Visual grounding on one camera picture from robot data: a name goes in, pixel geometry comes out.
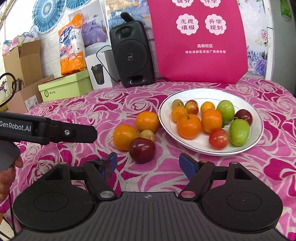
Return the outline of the person's left hand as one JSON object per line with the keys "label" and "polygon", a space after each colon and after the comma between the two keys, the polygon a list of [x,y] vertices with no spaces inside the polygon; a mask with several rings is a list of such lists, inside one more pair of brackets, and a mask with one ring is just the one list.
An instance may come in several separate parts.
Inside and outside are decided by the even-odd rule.
{"label": "person's left hand", "polygon": [[7,170],[1,172],[0,175],[0,198],[1,201],[5,200],[10,193],[9,189],[16,177],[16,168],[22,168],[23,161],[20,156],[18,156],[14,163]]}

